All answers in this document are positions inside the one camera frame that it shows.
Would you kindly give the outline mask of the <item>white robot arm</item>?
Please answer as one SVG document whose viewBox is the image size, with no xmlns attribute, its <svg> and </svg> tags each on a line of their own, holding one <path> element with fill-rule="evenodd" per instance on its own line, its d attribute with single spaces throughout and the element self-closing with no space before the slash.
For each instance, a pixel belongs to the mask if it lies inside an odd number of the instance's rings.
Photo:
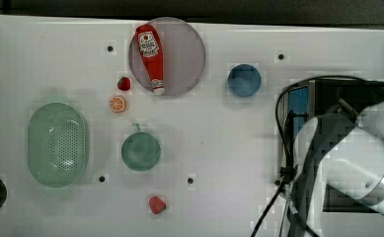
<svg viewBox="0 0 384 237">
<path fill-rule="evenodd" d="M 293 142 L 285 237 L 323 237 L 328 186 L 384 215 L 384 102 L 355 120 L 341 114 L 309 119 Z"/>
</svg>

